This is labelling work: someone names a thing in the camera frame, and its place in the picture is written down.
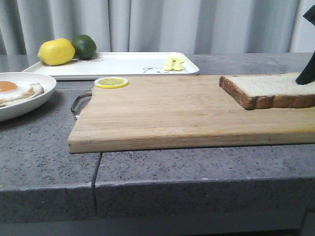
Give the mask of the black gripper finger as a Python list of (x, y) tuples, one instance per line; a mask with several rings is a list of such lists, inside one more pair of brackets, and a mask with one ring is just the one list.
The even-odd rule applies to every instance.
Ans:
[[(315, 6), (313, 5), (304, 15), (303, 17), (308, 20), (310, 23), (315, 25)], [(308, 64), (300, 73), (300, 75), (296, 78), (296, 83), (298, 85), (306, 85), (315, 80), (315, 54), (313, 53), (310, 58)]]

